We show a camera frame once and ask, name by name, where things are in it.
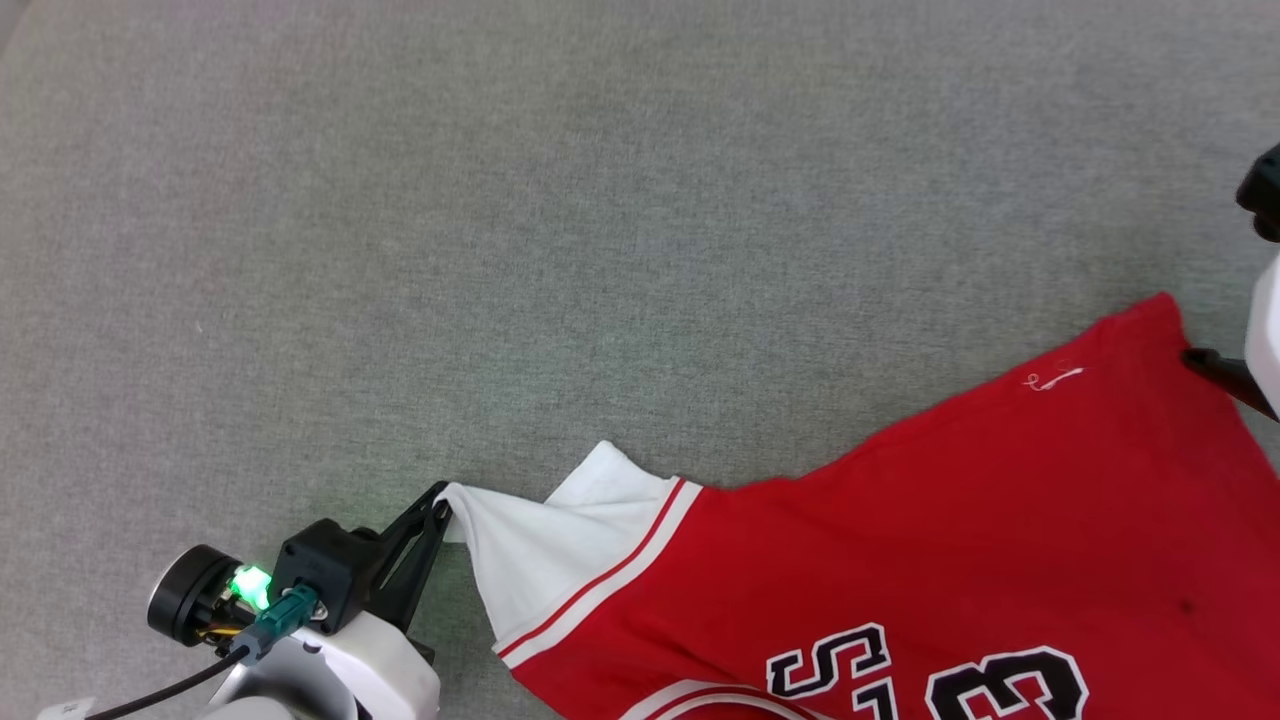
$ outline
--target white label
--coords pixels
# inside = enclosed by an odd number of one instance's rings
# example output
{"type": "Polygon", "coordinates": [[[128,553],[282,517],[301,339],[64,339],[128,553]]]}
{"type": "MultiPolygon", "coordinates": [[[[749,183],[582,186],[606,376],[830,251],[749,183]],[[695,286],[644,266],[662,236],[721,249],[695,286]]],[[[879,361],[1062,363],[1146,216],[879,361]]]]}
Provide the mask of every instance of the white label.
{"type": "Polygon", "coordinates": [[[91,697],[82,697],[70,702],[50,705],[40,711],[36,720],[84,720],[84,716],[93,707],[93,700],[91,697]]]}

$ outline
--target striped trim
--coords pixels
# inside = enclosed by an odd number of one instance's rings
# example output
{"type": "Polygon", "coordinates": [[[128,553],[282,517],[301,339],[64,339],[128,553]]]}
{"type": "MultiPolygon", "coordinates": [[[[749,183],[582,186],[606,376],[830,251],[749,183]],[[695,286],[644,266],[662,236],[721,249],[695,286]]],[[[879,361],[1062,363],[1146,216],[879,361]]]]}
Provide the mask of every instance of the striped trim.
{"type": "Polygon", "coordinates": [[[744,705],[767,710],[783,720],[831,720],[826,715],[786,705],[750,685],[719,685],[681,680],[636,703],[620,720],[676,720],[708,705],[744,705]]]}
{"type": "Polygon", "coordinates": [[[631,555],[626,556],[607,573],[582,585],[566,602],[561,603],[558,610],[552,612],[534,629],[520,634],[513,641],[499,641],[494,646],[498,657],[507,664],[507,667],[515,669],[521,662],[544,650],[554,647],[556,643],[568,637],[573,632],[573,628],[585,620],[602,602],[640,577],[662,555],[663,548],[667,547],[672,536],[676,534],[680,521],[684,520],[685,514],[689,512],[690,506],[692,506],[694,500],[698,497],[698,492],[701,489],[700,486],[677,479],[667,495],[667,501],[663,503],[662,510],[658,511],[653,525],[649,527],[649,532],[636,548],[631,551],[631,555]]]}

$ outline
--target white stripe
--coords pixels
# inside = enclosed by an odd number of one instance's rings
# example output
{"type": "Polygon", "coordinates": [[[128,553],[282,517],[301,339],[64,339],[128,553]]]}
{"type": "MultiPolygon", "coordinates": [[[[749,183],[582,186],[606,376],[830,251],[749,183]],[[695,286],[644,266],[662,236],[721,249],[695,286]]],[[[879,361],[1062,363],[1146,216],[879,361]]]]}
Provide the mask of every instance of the white stripe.
{"type": "Polygon", "coordinates": [[[618,720],[648,720],[649,717],[653,717],[654,712],[662,710],[664,706],[671,705],[672,702],[682,697],[687,697],[696,692],[712,688],[721,689],[724,692],[695,697],[687,702],[682,702],[672,707],[671,710],[663,712],[662,715],[654,717],[653,720],[672,720],[675,717],[680,717],[685,712],[689,712],[690,710],[694,710],[696,707],[703,707],[707,705],[721,705],[721,703],[749,705],[751,707],[759,707],[762,710],[768,710],[773,712],[778,717],[785,717],[786,720],[809,720],[810,717],[815,720],[831,720],[826,715],[819,715],[810,710],[805,711],[809,714],[808,716],[800,715],[796,711],[791,710],[790,707],[777,701],[744,693],[742,692],[744,689],[753,689],[750,685],[721,685],[717,683],[699,683],[696,680],[681,680],[673,685],[667,685],[666,688],[637,702],[635,706],[631,707],[631,710],[626,712],[626,715],[623,715],[618,720]]]}
{"type": "Polygon", "coordinates": [[[644,546],[644,550],[640,551],[640,555],[634,557],[625,566],[620,568],[617,573],[589,589],[586,594],[580,597],[577,602],[557,618],[549,628],[538,635],[529,638],[516,647],[515,651],[503,657],[502,661],[507,664],[507,667],[515,669],[517,665],[539,652],[554,647],[558,642],[568,637],[568,634],[573,632],[573,628],[585,620],[588,615],[595,611],[595,609],[599,607],[602,602],[608,600],[609,596],[626,587],[631,580],[639,578],[640,574],[644,573],[659,555],[662,555],[662,551],[667,547],[672,536],[676,534],[676,529],[680,528],[680,521],[684,520],[685,514],[689,512],[690,506],[692,506],[694,500],[701,489],[701,487],[687,480],[682,483],[680,492],[671,503],[671,507],[667,509],[667,514],[663,516],[662,524],[658,525],[657,532],[654,532],[653,537],[649,538],[649,542],[644,546]]]}

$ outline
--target black plastic part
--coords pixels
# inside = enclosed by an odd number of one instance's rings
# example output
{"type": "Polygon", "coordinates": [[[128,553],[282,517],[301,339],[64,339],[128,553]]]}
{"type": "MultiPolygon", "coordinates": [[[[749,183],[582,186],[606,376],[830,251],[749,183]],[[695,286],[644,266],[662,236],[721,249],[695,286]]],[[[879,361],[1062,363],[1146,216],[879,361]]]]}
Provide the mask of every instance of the black plastic part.
{"type": "Polygon", "coordinates": [[[326,518],[284,541],[268,594],[275,602],[287,588],[306,582],[329,612],[310,626],[330,635],[364,609],[385,557],[383,542],[348,533],[326,518]]]}
{"type": "Polygon", "coordinates": [[[207,544],[182,553],[156,583],[147,603],[147,625],[187,647],[215,620],[215,603],[241,561],[207,544]]]}
{"type": "Polygon", "coordinates": [[[1280,242],[1280,145],[1253,163],[1235,192],[1235,201],[1253,213],[1253,229],[1262,240],[1280,242]]]}
{"type": "Polygon", "coordinates": [[[426,578],[431,574],[435,557],[444,542],[444,530],[453,518],[448,502],[435,502],[436,496],[447,486],[448,483],[443,482],[431,486],[431,489],[383,532],[383,542],[389,548],[387,564],[378,573],[379,589],[370,597],[365,609],[396,625],[401,632],[408,632],[408,625],[422,600],[426,578]]]}
{"type": "Polygon", "coordinates": [[[1225,389],[1231,397],[1276,420],[1276,413],[1262,395],[1244,360],[1222,357],[1219,351],[1193,347],[1183,351],[1183,364],[1197,375],[1225,389]]]}

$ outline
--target red fabric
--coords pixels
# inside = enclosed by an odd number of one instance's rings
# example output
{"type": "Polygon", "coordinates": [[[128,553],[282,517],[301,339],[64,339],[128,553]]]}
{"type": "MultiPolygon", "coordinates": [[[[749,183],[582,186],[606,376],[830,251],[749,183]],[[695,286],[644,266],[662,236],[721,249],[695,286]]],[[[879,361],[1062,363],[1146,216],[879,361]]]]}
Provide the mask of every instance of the red fabric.
{"type": "MultiPolygon", "coordinates": [[[[896,717],[947,720],[932,674],[1047,646],[1083,717],[1280,717],[1280,484],[1185,345],[1157,296],[800,480],[705,488],[639,579],[515,676],[571,720],[621,717],[680,680],[768,691],[790,651],[808,679],[815,641],[876,623],[888,665],[851,678],[854,648],[833,687],[774,705],[870,720],[855,691],[892,678],[896,717]]],[[[1006,717],[1053,716],[1039,676],[1011,683],[1030,706],[1006,717]]]]}

